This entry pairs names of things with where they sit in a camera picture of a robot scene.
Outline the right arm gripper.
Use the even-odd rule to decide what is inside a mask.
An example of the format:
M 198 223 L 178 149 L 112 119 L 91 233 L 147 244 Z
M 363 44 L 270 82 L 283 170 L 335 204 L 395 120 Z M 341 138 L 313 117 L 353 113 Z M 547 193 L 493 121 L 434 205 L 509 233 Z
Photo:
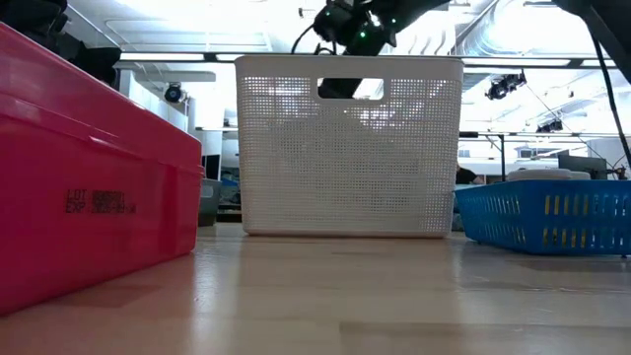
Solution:
M 347 52 L 370 44 L 380 48 L 385 44 L 397 47 L 397 18 L 389 1 L 327 1 L 315 16 L 313 30 L 331 48 L 318 48 L 315 53 L 337 55 L 339 46 Z

